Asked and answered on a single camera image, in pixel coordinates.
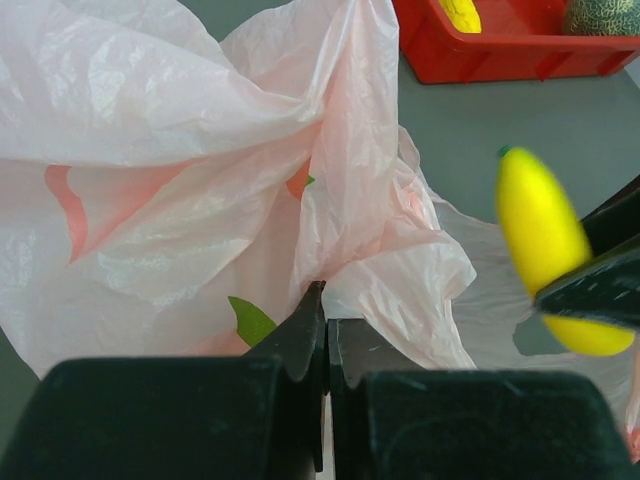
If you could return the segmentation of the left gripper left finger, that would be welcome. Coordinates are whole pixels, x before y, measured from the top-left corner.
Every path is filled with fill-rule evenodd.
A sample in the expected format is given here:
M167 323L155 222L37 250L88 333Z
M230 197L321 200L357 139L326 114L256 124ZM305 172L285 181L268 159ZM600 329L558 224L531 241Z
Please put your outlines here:
M312 479L323 468L323 284L234 357L58 364L28 402L5 479Z

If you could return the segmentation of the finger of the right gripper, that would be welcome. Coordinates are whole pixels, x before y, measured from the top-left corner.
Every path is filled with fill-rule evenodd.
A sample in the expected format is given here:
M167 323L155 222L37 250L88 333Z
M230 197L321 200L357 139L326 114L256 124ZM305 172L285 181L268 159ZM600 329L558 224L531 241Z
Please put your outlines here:
M623 242L558 278L534 297L551 315L639 328L639 237Z
M581 220L594 255L639 233L639 176Z

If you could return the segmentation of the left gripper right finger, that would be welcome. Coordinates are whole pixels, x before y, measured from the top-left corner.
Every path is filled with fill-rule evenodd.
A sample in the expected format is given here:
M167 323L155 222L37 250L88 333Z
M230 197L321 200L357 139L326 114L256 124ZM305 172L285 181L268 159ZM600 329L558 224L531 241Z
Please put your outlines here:
M426 370L367 322L327 332L339 479L634 479L597 387L562 371Z

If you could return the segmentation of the single yellow banana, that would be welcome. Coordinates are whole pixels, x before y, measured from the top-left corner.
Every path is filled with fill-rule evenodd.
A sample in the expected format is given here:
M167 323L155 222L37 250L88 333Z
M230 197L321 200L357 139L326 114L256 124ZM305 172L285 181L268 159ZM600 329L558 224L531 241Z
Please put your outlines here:
M515 270L530 296L593 258L585 229L565 189L546 164L522 147L500 150L495 188L499 225ZM573 353L605 357L628 349L623 327L545 314L545 326Z

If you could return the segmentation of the green cantaloupe melon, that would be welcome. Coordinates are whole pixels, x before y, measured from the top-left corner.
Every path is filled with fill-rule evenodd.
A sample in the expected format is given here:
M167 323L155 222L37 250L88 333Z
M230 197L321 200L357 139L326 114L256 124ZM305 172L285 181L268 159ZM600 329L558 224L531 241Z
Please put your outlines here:
M571 0L563 33L578 36L638 36L638 0Z

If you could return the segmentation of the pink plastic bag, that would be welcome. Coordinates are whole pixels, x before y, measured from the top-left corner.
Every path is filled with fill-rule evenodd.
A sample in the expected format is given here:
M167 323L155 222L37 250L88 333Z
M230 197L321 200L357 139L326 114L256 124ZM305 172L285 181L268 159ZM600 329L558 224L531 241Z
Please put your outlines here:
M1 5L1 327L71 358L239 354L325 280L427 368L564 368L639 441L639 338L525 357L499 221L427 184L387 1L294 1L217 41L176 1Z

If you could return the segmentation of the yellow corn cob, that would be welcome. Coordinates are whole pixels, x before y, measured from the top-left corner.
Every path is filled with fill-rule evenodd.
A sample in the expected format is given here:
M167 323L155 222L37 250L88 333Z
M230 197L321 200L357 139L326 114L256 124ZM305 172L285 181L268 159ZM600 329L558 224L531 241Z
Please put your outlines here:
M459 32L469 34L482 32L481 19L472 0L440 0L439 4Z

